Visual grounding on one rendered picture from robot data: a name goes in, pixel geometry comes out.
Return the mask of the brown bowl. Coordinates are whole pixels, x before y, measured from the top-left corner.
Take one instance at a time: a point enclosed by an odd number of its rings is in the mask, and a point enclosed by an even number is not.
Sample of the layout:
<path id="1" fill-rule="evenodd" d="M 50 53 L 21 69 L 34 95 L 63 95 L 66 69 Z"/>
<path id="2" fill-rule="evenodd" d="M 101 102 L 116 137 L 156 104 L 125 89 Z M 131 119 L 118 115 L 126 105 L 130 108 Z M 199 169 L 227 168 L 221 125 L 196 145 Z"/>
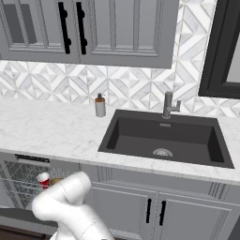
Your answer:
<path id="1" fill-rule="evenodd" d="M 51 187 L 62 180 L 63 180 L 63 178 L 53 178 L 52 180 L 50 180 L 49 186 Z"/>

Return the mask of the grey base cupboard door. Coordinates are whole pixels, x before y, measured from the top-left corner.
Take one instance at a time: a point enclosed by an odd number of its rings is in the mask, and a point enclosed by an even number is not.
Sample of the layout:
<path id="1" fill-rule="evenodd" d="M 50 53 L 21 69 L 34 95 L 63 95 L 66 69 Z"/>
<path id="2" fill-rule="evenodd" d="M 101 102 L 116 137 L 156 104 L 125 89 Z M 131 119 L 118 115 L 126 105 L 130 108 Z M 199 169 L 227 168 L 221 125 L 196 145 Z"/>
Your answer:
<path id="1" fill-rule="evenodd" d="M 166 201 L 159 226 L 161 202 Z M 233 205 L 198 198 L 159 193 L 159 240 L 227 240 L 238 219 Z"/>
<path id="2" fill-rule="evenodd" d="M 152 199 L 147 224 L 147 200 Z M 152 240 L 155 228 L 155 191 L 111 184 L 93 183 L 89 203 L 118 240 Z"/>

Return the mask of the red cup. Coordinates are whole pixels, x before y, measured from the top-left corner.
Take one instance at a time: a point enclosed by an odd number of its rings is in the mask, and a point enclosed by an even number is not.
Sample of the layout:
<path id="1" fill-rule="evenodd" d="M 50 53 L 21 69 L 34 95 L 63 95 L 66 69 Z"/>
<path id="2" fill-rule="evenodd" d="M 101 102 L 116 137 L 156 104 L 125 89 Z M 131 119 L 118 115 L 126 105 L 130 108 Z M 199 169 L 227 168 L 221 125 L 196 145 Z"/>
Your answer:
<path id="1" fill-rule="evenodd" d="M 47 189 L 49 187 L 50 175 L 47 172 L 40 173 L 37 176 L 37 180 L 44 189 Z"/>

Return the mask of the white soap dispenser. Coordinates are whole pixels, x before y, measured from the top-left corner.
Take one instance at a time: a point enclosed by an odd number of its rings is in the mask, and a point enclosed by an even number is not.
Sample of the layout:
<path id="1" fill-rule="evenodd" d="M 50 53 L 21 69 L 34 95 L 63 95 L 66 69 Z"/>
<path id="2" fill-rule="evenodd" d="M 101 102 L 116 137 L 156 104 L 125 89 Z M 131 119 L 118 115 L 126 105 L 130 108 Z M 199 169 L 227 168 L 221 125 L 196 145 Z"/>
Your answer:
<path id="1" fill-rule="evenodd" d="M 95 108 L 97 117 L 104 117 L 106 115 L 105 98 L 100 93 L 95 98 Z"/>

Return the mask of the grey metal tap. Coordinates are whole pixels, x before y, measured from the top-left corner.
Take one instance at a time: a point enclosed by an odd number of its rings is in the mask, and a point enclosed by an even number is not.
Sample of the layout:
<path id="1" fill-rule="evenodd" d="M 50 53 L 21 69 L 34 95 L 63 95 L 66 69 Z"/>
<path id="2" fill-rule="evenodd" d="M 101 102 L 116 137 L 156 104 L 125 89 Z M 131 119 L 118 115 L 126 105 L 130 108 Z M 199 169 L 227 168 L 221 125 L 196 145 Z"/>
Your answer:
<path id="1" fill-rule="evenodd" d="M 172 105 L 172 101 L 173 101 L 173 93 L 170 91 L 166 92 L 165 98 L 164 98 L 163 114 L 162 114 L 162 117 L 164 119 L 170 119 L 171 112 L 180 111 L 181 101 L 178 100 L 175 106 Z"/>

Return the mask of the dark grey sink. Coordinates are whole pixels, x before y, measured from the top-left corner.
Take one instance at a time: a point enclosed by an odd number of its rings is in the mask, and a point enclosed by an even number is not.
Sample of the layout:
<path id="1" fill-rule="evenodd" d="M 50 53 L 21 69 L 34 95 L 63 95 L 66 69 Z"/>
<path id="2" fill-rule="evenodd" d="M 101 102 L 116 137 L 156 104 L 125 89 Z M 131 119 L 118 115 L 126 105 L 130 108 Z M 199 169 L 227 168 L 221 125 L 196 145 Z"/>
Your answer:
<path id="1" fill-rule="evenodd" d="M 233 162 L 218 120 L 157 112 L 117 110 L 100 152 L 231 169 Z"/>

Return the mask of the wide grey wall cupboard door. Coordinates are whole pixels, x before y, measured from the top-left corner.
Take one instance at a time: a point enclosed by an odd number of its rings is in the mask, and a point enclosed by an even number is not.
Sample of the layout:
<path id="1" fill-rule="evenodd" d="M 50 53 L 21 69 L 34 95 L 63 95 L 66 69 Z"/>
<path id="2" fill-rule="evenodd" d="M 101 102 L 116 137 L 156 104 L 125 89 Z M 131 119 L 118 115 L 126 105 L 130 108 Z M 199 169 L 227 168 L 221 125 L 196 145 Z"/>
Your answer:
<path id="1" fill-rule="evenodd" d="M 180 0 L 77 0 L 86 65 L 170 68 Z"/>

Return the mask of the black window frame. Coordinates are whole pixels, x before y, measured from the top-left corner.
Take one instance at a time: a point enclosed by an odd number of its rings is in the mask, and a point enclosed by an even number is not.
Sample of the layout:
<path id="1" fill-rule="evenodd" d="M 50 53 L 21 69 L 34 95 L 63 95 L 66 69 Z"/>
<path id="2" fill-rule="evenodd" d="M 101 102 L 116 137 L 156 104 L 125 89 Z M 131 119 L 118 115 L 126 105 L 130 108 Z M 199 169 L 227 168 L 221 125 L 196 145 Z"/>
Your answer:
<path id="1" fill-rule="evenodd" d="M 240 0 L 217 0 L 199 96 L 240 99 Z"/>

